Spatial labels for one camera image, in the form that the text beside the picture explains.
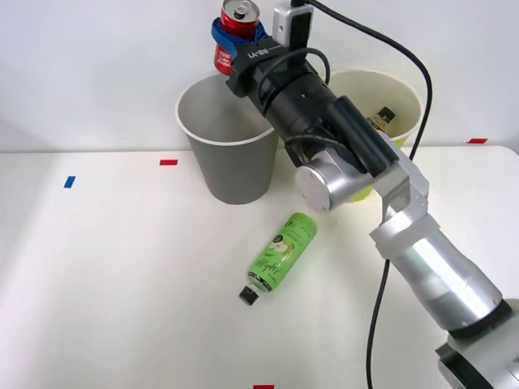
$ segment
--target white wall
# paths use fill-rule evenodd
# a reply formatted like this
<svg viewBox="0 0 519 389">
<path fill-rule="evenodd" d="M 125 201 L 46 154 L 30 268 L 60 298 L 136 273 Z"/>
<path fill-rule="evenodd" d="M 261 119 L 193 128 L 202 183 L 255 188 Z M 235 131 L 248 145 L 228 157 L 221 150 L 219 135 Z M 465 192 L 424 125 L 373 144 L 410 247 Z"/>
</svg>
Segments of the white wall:
<svg viewBox="0 0 519 389">
<path fill-rule="evenodd" d="M 270 30 L 277 1 L 258 0 Z M 425 140 L 519 148 L 517 0 L 327 0 L 412 49 L 435 103 Z M 1 0 L 0 151 L 183 149 L 174 103 L 212 70 L 221 0 Z M 310 46 L 336 68 L 391 71 L 399 54 L 316 12 Z"/>
</svg>

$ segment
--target gray paper cup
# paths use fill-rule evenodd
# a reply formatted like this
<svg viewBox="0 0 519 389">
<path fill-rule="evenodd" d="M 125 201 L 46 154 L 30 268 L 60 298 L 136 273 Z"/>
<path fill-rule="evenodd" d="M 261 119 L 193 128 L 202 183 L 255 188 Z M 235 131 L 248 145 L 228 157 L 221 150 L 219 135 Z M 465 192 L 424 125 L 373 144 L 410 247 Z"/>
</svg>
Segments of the gray paper cup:
<svg viewBox="0 0 519 389">
<path fill-rule="evenodd" d="M 214 74 L 193 83 L 176 114 L 212 195 L 247 204 L 270 186 L 278 138 L 247 98 L 233 95 L 227 79 Z"/>
</svg>

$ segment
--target yellow paper cup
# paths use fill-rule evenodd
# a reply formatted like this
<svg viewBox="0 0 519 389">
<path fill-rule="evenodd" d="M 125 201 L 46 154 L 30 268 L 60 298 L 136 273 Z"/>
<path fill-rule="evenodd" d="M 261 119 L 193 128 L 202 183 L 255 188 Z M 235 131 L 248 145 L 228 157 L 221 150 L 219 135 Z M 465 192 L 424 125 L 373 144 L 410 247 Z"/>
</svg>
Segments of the yellow paper cup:
<svg viewBox="0 0 519 389">
<path fill-rule="evenodd" d="M 338 71 L 332 74 L 330 88 L 348 98 L 366 118 L 373 118 L 383 107 L 390 108 L 395 118 L 387 128 L 388 137 L 399 148 L 418 129 L 422 104 L 418 93 L 407 83 L 380 71 Z M 365 199 L 373 190 L 369 187 L 352 201 Z"/>
</svg>

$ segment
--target black cable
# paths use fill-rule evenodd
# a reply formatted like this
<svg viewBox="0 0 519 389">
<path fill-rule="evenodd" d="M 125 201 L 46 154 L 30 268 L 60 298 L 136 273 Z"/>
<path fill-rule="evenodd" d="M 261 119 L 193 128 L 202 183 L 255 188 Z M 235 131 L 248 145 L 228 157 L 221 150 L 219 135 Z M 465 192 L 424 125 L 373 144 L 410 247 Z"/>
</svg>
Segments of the black cable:
<svg viewBox="0 0 519 389">
<path fill-rule="evenodd" d="M 264 103 L 263 102 L 263 97 L 261 96 L 261 91 L 262 91 L 263 84 L 264 84 L 265 80 L 267 79 L 267 77 L 269 77 L 270 74 L 273 71 L 275 71 L 276 68 L 280 64 L 282 64 L 283 62 L 288 61 L 289 59 L 291 59 L 293 57 L 297 57 L 298 55 L 302 55 L 302 54 L 314 54 L 314 55 L 316 55 L 317 57 L 319 57 L 319 58 L 321 58 L 323 60 L 324 68 L 326 69 L 326 76 L 325 76 L 324 82 L 328 85 L 328 83 L 330 82 L 330 77 L 332 75 L 332 71 L 330 69 L 330 62 L 326 58 L 326 55 L 324 55 L 324 53 L 322 51 L 318 50 L 318 49 L 311 49 L 311 48 L 308 48 L 308 47 L 303 47 L 302 49 L 297 49 L 297 50 L 294 50 L 294 51 L 289 51 L 286 54 L 280 55 L 279 57 L 277 57 L 276 61 L 274 61 L 272 63 L 272 65 L 269 66 L 265 70 L 265 73 L 263 74 L 261 79 L 259 79 L 258 87 L 256 89 L 256 97 L 257 97 L 258 101 L 261 104 Z"/>
<path fill-rule="evenodd" d="M 375 339 L 376 320 L 379 318 L 380 305 L 382 304 L 382 297 L 386 288 L 386 282 L 389 276 L 389 265 L 391 261 L 386 259 L 384 262 L 384 271 L 382 271 L 382 280 L 380 281 L 379 292 L 376 295 L 375 308 L 371 316 L 370 331 L 367 336 L 367 350 L 366 350 L 366 377 L 367 387 L 373 389 L 373 382 L 371 381 L 371 354 L 373 353 L 373 340 Z"/>
<path fill-rule="evenodd" d="M 425 126 L 427 124 L 427 120 L 429 118 L 429 113 L 431 112 L 431 105 L 432 105 L 432 80 L 431 80 L 431 76 L 429 75 L 429 71 L 427 70 L 425 65 L 410 50 L 408 50 L 406 47 L 402 46 L 400 43 L 389 38 L 388 36 L 385 36 L 375 30 L 372 30 L 371 28 L 363 26 L 363 25 L 355 22 L 352 19 L 346 18 L 345 16 L 328 8 L 324 4 L 321 4 L 317 0 L 306 0 L 306 3 L 311 4 L 318 10 L 321 10 L 322 12 L 333 17 L 334 19 L 336 19 L 344 24 L 347 24 L 350 27 L 356 28 L 360 32 L 364 32 L 365 34 L 367 34 L 379 41 L 382 41 L 387 45 L 390 45 L 394 49 L 396 49 L 399 52 L 401 52 L 402 54 L 404 54 L 422 72 L 423 77 L 425 79 L 425 83 L 427 85 L 427 103 L 425 106 L 425 110 L 423 112 L 422 123 L 420 124 L 420 128 L 418 129 L 418 133 L 416 135 L 416 140 L 414 141 L 414 145 L 413 145 L 413 148 L 411 149 L 411 153 L 410 153 L 410 160 L 413 160 L 413 158 L 416 154 L 416 151 L 418 150 L 420 141 L 422 140 L 423 132 L 425 131 Z M 379 289 L 379 292 L 376 297 L 375 307 L 373 308 L 373 315 L 371 316 L 370 331 L 369 331 L 369 335 L 367 338 L 366 376 L 367 376 L 368 389 L 373 388 L 373 382 L 371 380 L 371 354 L 373 351 L 373 340 L 375 338 L 376 321 L 377 321 L 377 318 L 379 317 L 380 305 L 382 303 L 382 297 L 384 296 L 386 282 L 388 281 L 389 265 L 390 265 L 390 261 L 388 259 L 386 259 L 385 263 L 384 263 L 384 271 L 382 273 L 382 280 L 380 281 L 380 289 Z"/>
<path fill-rule="evenodd" d="M 294 135 L 294 136 L 287 138 L 285 140 L 285 143 L 292 143 L 295 140 L 309 140 L 312 142 L 324 144 L 326 146 L 342 147 L 342 148 L 345 148 L 346 150 L 348 150 L 344 144 L 336 141 L 335 139 L 327 138 L 325 136 L 320 136 L 320 135 L 313 135 L 313 134 Z"/>
</svg>

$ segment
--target white table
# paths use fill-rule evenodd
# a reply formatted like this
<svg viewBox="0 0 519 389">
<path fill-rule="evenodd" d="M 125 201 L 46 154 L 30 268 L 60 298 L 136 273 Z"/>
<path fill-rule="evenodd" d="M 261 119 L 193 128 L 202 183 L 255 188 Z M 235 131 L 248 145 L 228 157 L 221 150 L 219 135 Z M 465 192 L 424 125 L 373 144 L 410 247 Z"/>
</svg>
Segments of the white table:
<svg viewBox="0 0 519 389">
<path fill-rule="evenodd" d="M 519 297 L 519 157 L 437 147 L 417 163 L 443 231 Z M 366 387 L 383 267 L 368 235 L 376 195 L 320 217 L 275 293 L 253 307 L 238 299 L 255 256 L 305 211 L 293 175 L 280 152 L 270 191 L 237 207 L 208 193 L 190 152 L 0 155 L 0 387 Z M 375 388 L 447 387 L 434 352 L 445 339 L 392 269 Z"/>
</svg>

